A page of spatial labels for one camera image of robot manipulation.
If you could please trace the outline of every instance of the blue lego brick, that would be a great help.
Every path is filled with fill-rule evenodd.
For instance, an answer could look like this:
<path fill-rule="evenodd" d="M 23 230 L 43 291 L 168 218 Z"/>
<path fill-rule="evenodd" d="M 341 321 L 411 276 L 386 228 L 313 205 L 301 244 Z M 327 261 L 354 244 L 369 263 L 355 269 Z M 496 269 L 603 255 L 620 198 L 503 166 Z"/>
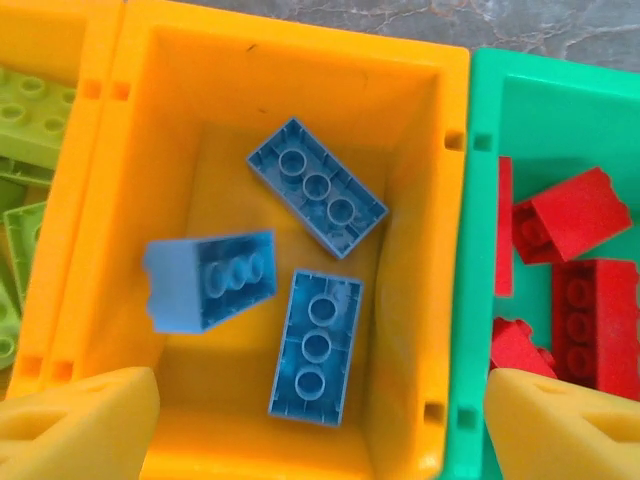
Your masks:
<path fill-rule="evenodd" d="M 388 212 L 295 118 L 247 161 L 337 258 L 346 257 Z"/>
<path fill-rule="evenodd" d="M 363 290 L 360 280 L 296 270 L 271 415 L 340 425 Z"/>
<path fill-rule="evenodd" d="M 276 293 L 273 232 L 151 242 L 144 266 L 158 332 L 203 333 Z"/>

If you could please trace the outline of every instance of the green plastic bin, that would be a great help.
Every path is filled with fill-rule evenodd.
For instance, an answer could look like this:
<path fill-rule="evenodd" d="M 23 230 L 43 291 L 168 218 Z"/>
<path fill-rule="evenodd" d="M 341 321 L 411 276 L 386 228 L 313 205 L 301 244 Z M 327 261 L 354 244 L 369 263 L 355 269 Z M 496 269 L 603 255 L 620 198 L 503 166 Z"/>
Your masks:
<path fill-rule="evenodd" d="M 522 318 L 534 343 L 551 347 L 549 266 L 525 266 L 515 253 L 514 296 L 493 294 L 498 156 L 513 159 L 516 202 L 602 167 L 634 227 L 584 258 L 640 262 L 640 75 L 482 49 L 470 94 L 443 479 L 501 478 L 482 414 L 493 318 Z"/>

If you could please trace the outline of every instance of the rectangular hole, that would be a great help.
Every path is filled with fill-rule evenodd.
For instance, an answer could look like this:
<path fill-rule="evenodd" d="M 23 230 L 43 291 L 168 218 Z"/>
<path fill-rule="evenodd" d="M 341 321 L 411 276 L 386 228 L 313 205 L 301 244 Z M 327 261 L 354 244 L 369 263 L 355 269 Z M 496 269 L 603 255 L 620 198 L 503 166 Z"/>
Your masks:
<path fill-rule="evenodd" d="M 458 428 L 474 430 L 478 426 L 478 413 L 473 408 L 458 408 Z"/>
<path fill-rule="evenodd" d="M 111 98 L 121 102 L 129 100 L 131 85 L 125 82 L 114 82 L 111 87 Z"/>
<path fill-rule="evenodd" d="M 640 444 L 640 416 L 630 413 L 585 413 L 587 422 L 616 443 Z"/>
<path fill-rule="evenodd" d="M 444 405 L 438 402 L 427 402 L 424 404 L 424 423 L 444 423 Z"/>
<path fill-rule="evenodd" d="M 55 382 L 69 383 L 73 376 L 72 362 L 56 362 L 53 365 L 52 376 Z"/>
<path fill-rule="evenodd" d="M 456 152 L 464 151 L 464 133 L 449 130 L 444 135 L 444 148 Z"/>
<path fill-rule="evenodd" d="M 42 357 L 26 355 L 20 360 L 20 373 L 25 377 L 39 377 L 42 370 Z"/>
<path fill-rule="evenodd" d="M 41 408 L 11 413 L 0 418 L 0 440 L 35 440 L 66 415 L 67 412 L 62 410 L 46 411 Z"/>
<path fill-rule="evenodd" d="M 488 133 L 478 133 L 473 138 L 473 149 L 480 152 L 490 152 L 493 147 L 493 137 Z"/>
<path fill-rule="evenodd" d="M 102 93 L 102 84 L 97 80 L 84 80 L 80 92 L 84 98 L 97 100 Z"/>

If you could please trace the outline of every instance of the yellow plastic piece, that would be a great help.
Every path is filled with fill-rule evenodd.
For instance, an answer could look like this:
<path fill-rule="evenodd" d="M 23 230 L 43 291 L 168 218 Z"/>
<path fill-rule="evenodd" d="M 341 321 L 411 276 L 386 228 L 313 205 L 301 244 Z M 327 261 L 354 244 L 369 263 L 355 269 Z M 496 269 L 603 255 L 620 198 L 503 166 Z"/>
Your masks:
<path fill-rule="evenodd" d="M 468 52 L 157 0 L 128 2 L 119 45 L 47 385 L 153 366 L 163 403 L 143 479 L 435 475 Z M 345 260 L 246 164 L 294 115 L 391 209 Z M 275 230 L 274 299 L 205 335 L 154 333 L 149 241 L 262 229 Z M 296 268 L 364 281 L 337 429 L 267 414 Z"/>
<path fill-rule="evenodd" d="M 0 65 L 78 89 L 39 236 L 10 397 L 42 387 L 123 11 L 121 0 L 0 0 Z"/>
<path fill-rule="evenodd" d="M 0 403 L 3 480 L 133 480 L 158 419 L 153 372 L 132 367 Z"/>
<path fill-rule="evenodd" d="M 639 402 L 497 369 L 484 407 L 506 480 L 640 478 Z"/>

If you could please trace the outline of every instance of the red lego brick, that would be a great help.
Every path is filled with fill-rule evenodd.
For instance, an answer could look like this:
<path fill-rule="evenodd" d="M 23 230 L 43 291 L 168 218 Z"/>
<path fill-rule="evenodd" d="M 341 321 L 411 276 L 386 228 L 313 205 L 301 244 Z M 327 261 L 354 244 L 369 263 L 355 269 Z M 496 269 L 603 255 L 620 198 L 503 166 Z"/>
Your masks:
<path fill-rule="evenodd" d="M 498 317 L 493 321 L 490 368 L 517 368 L 556 378 L 551 354 L 531 343 L 533 330 L 523 320 L 509 322 Z"/>
<path fill-rule="evenodd" d="M 561 380 L 640 399 L 637 284 L 633 262 L 553 266 L 552 350 Z"/>
<path fill-rule="evenodd" d="M 513 243 L 526 264 L 566 262 L 630 228 L 631 215 L 600 168 L 513 208 Z"/>
<path fill-rule="evenodd" d="M 498 297 L 513 295 L 513 164 L 511 158 L 500 157 L 498 173 L 498 238 L 496 244 L 496 283 Z"/>

